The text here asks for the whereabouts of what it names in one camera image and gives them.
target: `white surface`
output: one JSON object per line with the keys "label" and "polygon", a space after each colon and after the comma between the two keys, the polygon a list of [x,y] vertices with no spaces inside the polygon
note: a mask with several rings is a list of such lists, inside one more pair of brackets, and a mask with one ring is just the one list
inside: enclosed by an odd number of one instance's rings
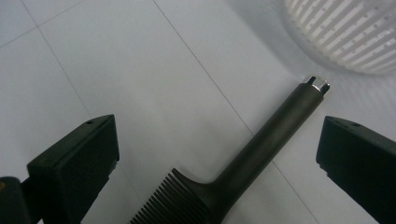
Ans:
{"label": "white surface", "polygon": [[52,19],[82,1],[83,0],[22,0],[37,25]]}
{"label": "white surface", "polygon": [[26,164],[89,119],[37,29],[0,48],[0,176]]}
{"label": "white surface", "polygon": [[35,28],[21,1],[0,1],[0,47]]}
{"label": "white surface", "polygon": [[[141,200],[172,167],[212,179],[250,138],[152,2],[85,1],[40,29],[92,115],[115,114],[120,165]],[[272,214],[270,223],[315,223],[281,173],[270,167],[266,179],[278,188],[249,193],[273,200],[265,202],[262,214]],[[279,201],[287,201],[292,212],[273,214]],[[234,216],[243,220],[253,206]]]}
{"label": "white surface", "polygon": [[157,3],[172,25],[152,1],[85,0],[53,9],[39,27],[48,46],[34,30],[0,48],[1,175],[24,179],[26,162],[89,118],[62,67],[119,133],[120,164],[83,223],[124,223],[172,167],[212,179],[305,76],[321,75],[332,91],[275,159],[287,180],[271,163],[225,223],[375,223],[315,156],[325,115],[396,139],[396,78],[319,65],[290,38],[282,1]]}

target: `grout line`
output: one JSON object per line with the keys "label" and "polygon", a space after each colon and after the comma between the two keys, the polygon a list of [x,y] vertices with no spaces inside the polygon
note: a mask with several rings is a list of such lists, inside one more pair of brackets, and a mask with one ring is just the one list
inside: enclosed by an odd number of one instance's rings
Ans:
{"label": "grout line", "polygon": [[[215,80],[213,79],[212,76],[209,75],[209,73],[207,72],[207,70],[204,68],[204,66],[202,65],[201,61],[199,61],[199,59],[197,58],[197,56],[192,52],[191,48],[189,47],[189,45],[186,43],[186,41],[183,39],[183,37],[181,37],[181,34],[177,31],[177,29],[175,28],[175,26],[172,24],[172,22],[169,21],[169,19],[166,17],[165,13],[163,12],[163,10],[160,8],[160,6],[158,6],[157,2],[155,0],[152,0],[154,2],[154,4],[157,6],[157,8],[161,11],[161,13],[163,14],[163,16],[166,18],[166,20],[168,21],[168,23],[172,26],[172,28],[174,29],[174,31],[177,33],[177,35],[179,36],[179,38],[181,39],[181,41],[183,41],[184,45],[187,47],[187,49],[190,51],[190,53],[192,54],[192,56],[195,58],[195,60],[198,62],[198,64],[201,65],[201,67],[204,69],[204,71],[206,72],[206,74],[209,76],[209,78],[212,80],[212,82],[215,84],[215,86],[218,88],[219,92],[222,94],[222,96],[227,100],[228,104],[231,106],[231,108],[233,109],[233,111],[236,113],[236,115],[241,119],[241,121],[245,124],[245,127],[247,128],[247,130],[250,132],[250,134],[252,136],[254,136],[253,131],[251,131],[248,127],[248,125],[245,123],[245,121],[242,119],[242,117],[239,115],[239,113],[236,111],[236,109],[233,107],[233,105],[231,104],[230,100],[225,96],[224,92],[220,89],[219,85],[215,82]],[[319,224],[318,219],[314,216],[314,214],[312,213],[312,211],[308,208],[308,206],[306,205],[306,203],[303,201],[303,199],[300,197],[300,195],[297,193],[297,191],[295,190],[295,188],[291,185],[291,183],[289,182],[289,180],[284,176],[284,174],[280,171],[280,169],[277,167],[277,165],[275,164],[274,161],[271,161],[271,163],[276,167],[276,169],[281,173],[282,177],[286,180],[286,182],[289,184],[289,186],[291,187],[291,189],[293,190],[293,192],[297,195],[297,197],[300,199],[300,201],[303,203],[304,207],[306,208],[306,210],[308,210],[308,212],[311,214],[311,216],[314,218],[314,220]]]}
{"label": "grout line", "polygon": [[64,70],[64,67],[61,64],[61,61],[59,61],[58,57],[56,56],[55,52],[53,51],[52,47],[50,46],[50,43],[48,42],[47,38],[44,36],[43,32],[41,32],[40,28],[38,27],[37,23],[35,22],[35,20],[33,19],[32,14],[29,11],[29,8],[27,8],[27,6],[23,3],[23,1],[21,0],[23,6],[26,8],[27,12],[29,13],[29,16],[32,18],[33,22],[35,23],[35,28],[37,28],[37,30],[40,32],[41,36],[43,37],[44,41],[46,42],[47,46],[49,47],[49,50],[51,51],[53,57],[55,58],[56,62],[59,64],[59,66],[61,66],[62,71],[64,72],[64,75],[67,78],[67,81],[69,82],[69,84],[72,86],[74,92],[76,93],[79,101],[82,103],[82,105],[84,106],[85,110],[88,113],[88,116],[90,116],[90,118],[92,118],[92,115],[90,113],[90,111],[88,110],[88,107],[85,106],[84,102],[81,99],[81,96],[78,94],[76,87],[73,85],[72,81],[70,80],[70,77],[67,75],[66,71]]}
{"label": "grout line", "polygon": [[35,27],[33,27],[32,29],[30,29],[30,30],[26,31],[26,32],[25,32],[25,33],[23,33],[23,34],[21,34],[21,35],[18,35],[17,37],[13,38],[12,40],[8,41],[7,43],[5,43],[5,44],[1,45],[1,46],[0,46],[0,48],[2,48],[2,47],[5,47],[6,45],[10,44],[12,41],[14,41],[14,40],[16,40],[16,39],[18,39],[18,38],[20,38],[20,37],[23,37],[24,35],[27,35],[27,34],[29,34],[29,33],[30,33],[31,31],[33,31],[35,28],[36,28],[36,26],[35,26]]}
{"label": "grout line", "polygon": [[[56,14],[55,16],[51,17],[51,18],[48,19],[47,21],[52,21],[53,19],[55,19],[55,18],[59,17],[60,15],[64,14],[66,11],[68,11],[68,10],[70,10],[70,9],[72,9],[72,8],[74,8],[74,7],[76,7],[76,6],[78,6],[78,5],[80,5],[80,4],[83,3],[84,1],[85,1],[85,0],[81,0],[80,2],[76,3],[75,5],[73,5],[73,6],[69,7],[69,8],[67,8],[67,9],[63,10],[62,12]],[[41,22],[41,24],[39,24],[39,25],[37,25],[37,26],[42,26],[42,25],[44,25],[44,23],[46,23],[47,21],[43,21],[43,22]]]}
{"label": "grout line", "polygon": [[295,190],[295,188],[291,185],[291,183],[289,182],[289,180],[285,177],[285,175],[283,175],[282,171],[280,171],[279,167],[277,167],[276,163],[274,162],[274,160],[271,161],[271,163],[276,167],[276,169],[282,174],[283,178],[286,180],[286,182],[288,182],[289,186],[291,187],[291,189],[294,191],[294,193],[297,195],[297,197],[300,199],[300,201],[303,203],[303,205],[305,206],[306,210],[308,210],[308,212],[311,214],[311,216],[314,218],[314,220],[319,224],[318,219],[314,216],[314,214],[311,212],[311,210],[308,208],[308,206],[306,205],[306,203],[303,201],[303,199],[300,197],[300,195],[297,193],[297,191]]}
{"label": "grout line", "polygon": [[40,32],[40,34],[43,36],[44,41],[45,41],[46,44],[48,45],[49,50],[52,52],[52,55],[55,57],[56,62],[58,62],[59,66],[61,66],[62,71],[64,72],[64,75],[66,76],[67,80],[69,81],[70,85],[72,86],[73,90],[75,91],[75,93],[76,93],[76,95],[77,95],[77,98],[81,101],[82,105],[84,106],[85,110],[86,110],[87,113],[88,113],[88,116],[90,116],[90,118],[92,119],[92,115],[91,115],[90,111],[88,110],[88,107],[87,107],[87,106],[84,104],[84,102],[82,101],[81,96],[79,95],[79,93],[78,93],[76,87],[73,85],[72,80],[71,80],[70,77],[67,75],[66,71],[64,70],[64,67],[63,67],[62,64],[61,64],[61,61],[59,61],[58,57],[56,56],[55,52],[53,51],[52,47],[50,46],[50,43],[48,42],[47,38],[44,37],[44,35],[43,35],[43,33],[41,32],[40,28],[37,27],[37,29],[38,29],[38,31]]}
{"label": "grout line", "polygon": [[224,92],[221,90],[221,88],[219,87],[219,85],[215,82],[215,80],[212,78],[212,76],[209,75],[209,73],[207,72],[207,70],[204,68],[204,66],[202,65],[201,61],[199,61],[199,59],[197,58],[197,56],[192,52],[192,50],[190,49],[189,45],[187,45],[186,41],[184,41],[183,37],[181,37],[180,33],[177,31],[177,29],[175,28],[175,26],[172,24],[172,22],[169,21],[169,19],[166,17],[165,13],[163,13],[163,11],[161,10],[161,8],[158,6],[158,4],[155,2],[155,0],[152,0],[154,2],[154,4],[157,6],[157,8],[161,11],[161,13],[163,14],[163,16],[166,18],[166,20],[168,21],[168,23],[172,26],[173,30],[177,33],[178,37],[181,39],[181,41],[183,41],[184,45],[187,47],[187,49],[190,51],[190,53],[192,54],[192,56],[195,58],[195,60],[198,62],[198,64],[201,65],[201,67],[204,69],[205,73],[207,74],[207,76],[212,80],[212,82],[215,84],[216,88],[219,90],[219,92],[221,93],[221,95],[225,98],[225,100],[228,102],[228,104],[231,106],[231,108],[233,109],[233,112],[235,112],[235,114],[238,116],[239,119],[241,119],[241,121],[244,123],[245,127],[250,131],[250,133],[252,133],[252,131],[249,129],[248,125],[245,123],[245,121],[242,119],[242,117],[239,115],[239,113],[236,111],[236,109],[233,107],[233,105],[231,104],[230,100],[227,98],[227,96],[225,96]]}

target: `black plastic housing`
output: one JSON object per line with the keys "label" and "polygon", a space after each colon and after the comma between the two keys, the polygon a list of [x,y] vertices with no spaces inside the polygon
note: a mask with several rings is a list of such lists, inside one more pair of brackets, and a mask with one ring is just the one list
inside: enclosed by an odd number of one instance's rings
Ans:
{"label": "black plastic housing", "polygon": [[346,119],[326,117],[317,163],[379,223],[396,223],[396,143]]}

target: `tile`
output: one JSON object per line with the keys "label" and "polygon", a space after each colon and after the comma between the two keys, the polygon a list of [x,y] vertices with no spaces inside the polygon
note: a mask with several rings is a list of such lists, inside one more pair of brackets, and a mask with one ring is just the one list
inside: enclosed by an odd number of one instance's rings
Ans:
{"label": "tile", "polygon": [[[245,124],[152,2],[87,0],[40,29],[90,113],[115,114],[120,167],[141,201],[173,167],[195,180],[212,180],[250,139]],[[263,190],[261,197],[288,202],[263,205],[263,213],[291,210],[273,213],[268,223],[294,223],[293,218],[315,223],[280,172],[271,169],[263,178],[256,188],[261,183],[277,188]],[[231,216],[258,203],[239,204]]]}
{"label": "tile", "polygon": [[0,1],[0,48],[33,28],[35,23],[21,1]]}
{"label": "tile", "polygon": [[83,0],[22,0],[37,25],[63,13]]}
{"label": "tile", "polygon": [[225,223],[317,224],[304,206],[296,206],[300,199],[278,172],[270,163],[239,199]]}
{"label": "tile", "polygon": [[375,223],[327,178],[315,156],[326,115],[396,139],[396,77],[362,76],[316,59],[292,39],[298,31],[282,1],[156,2],[254,133],[305,76],[330,81],[330,94],[275,163],[319,223]]}
{"label": "tile", "polygon": [[140,206],[142,203],[121,168],[117,166],[81,223],[128,223],[133,211]]}
{"label": "tile", "polygon": [[0,48],[0,176],[26,164],[89,115],[37,29]]}

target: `white basket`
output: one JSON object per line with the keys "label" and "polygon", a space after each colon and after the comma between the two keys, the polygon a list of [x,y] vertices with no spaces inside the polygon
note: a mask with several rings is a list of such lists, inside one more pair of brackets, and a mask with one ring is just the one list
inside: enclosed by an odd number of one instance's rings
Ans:
{"label": "white basket", "polygon": [[396,0],[285,0],[303,34],[332,61],[375,75],[396,73]]}

